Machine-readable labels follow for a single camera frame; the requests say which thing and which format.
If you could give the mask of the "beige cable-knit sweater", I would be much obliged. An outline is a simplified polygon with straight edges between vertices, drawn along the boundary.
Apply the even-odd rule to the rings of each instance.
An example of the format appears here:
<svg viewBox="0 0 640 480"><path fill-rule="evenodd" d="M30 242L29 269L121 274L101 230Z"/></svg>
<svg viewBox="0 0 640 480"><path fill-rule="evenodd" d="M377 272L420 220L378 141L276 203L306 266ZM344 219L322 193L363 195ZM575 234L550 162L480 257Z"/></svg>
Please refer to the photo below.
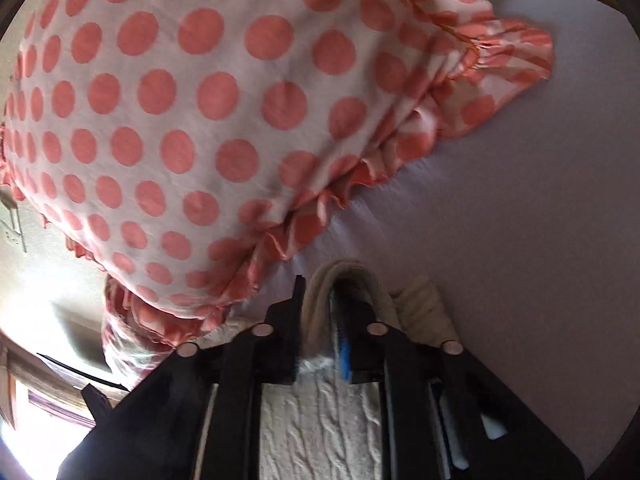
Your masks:
<svg viewBox="0 0 640 480"><path fill-rule="evenodd" d="M259 475L263 479L378 479L382 476L378 387L349 385L337 374L331 289L351 278L382 322L411 341L440 347L458 341L436 285L428 275L389 292L355 259L330 261L303 296L302 360L292 386L262 394Z"/></svg>

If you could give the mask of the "lilac bed sheet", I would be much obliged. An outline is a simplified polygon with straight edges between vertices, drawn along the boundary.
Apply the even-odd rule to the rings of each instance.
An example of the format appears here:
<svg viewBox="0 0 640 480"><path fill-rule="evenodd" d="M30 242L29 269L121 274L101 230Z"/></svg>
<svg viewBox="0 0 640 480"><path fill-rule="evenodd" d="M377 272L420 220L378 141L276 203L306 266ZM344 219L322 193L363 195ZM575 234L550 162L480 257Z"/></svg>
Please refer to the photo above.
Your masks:
<svg viewBox="0 0 640 480"><path fill-rule="evenodd" d="M462 341L595 471L639 406L639 39L596 0L502 0L552 35L549 80L346 209L245 306L355 257L428 275Z"/></svg>

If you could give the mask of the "pink polka dot pillow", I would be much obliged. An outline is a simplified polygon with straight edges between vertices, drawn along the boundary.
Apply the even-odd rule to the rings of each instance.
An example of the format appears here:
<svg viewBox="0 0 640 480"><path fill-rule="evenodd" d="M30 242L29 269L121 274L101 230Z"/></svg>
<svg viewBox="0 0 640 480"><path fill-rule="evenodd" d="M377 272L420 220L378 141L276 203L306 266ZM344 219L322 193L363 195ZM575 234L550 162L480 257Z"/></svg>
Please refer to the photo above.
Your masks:
<svg viewBox="0 0 640 480"><path fill-rule="evenodd" d="M550 75L487 0L43 0L14 60L1 181L107 274L133 387L216 330L345 206Z"/></svg>

